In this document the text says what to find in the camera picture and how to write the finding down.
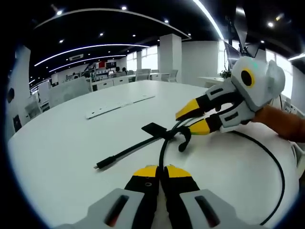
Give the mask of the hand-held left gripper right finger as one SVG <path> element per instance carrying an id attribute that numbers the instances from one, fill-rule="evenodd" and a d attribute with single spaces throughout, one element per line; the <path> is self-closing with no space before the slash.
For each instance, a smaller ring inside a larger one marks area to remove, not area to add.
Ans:
<path id="1" fill-rule="evenodd" d="M 199 189 L 191 174 L 175 166 L 164 168 L 166 208 L 174 229 L 240 229 L 235 209 L 207 189 Z"/>

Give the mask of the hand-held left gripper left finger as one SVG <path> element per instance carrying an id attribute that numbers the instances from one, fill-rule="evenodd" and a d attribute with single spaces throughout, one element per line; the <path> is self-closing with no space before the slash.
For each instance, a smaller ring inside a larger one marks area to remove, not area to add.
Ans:
<path id="1" fill-rule="evenodd" d="M 88 208 L 87 215 L 58 229 L 149 229 L 157 207 L 160 168 L 134 172 L 125 188 L 116 188 Z"/>

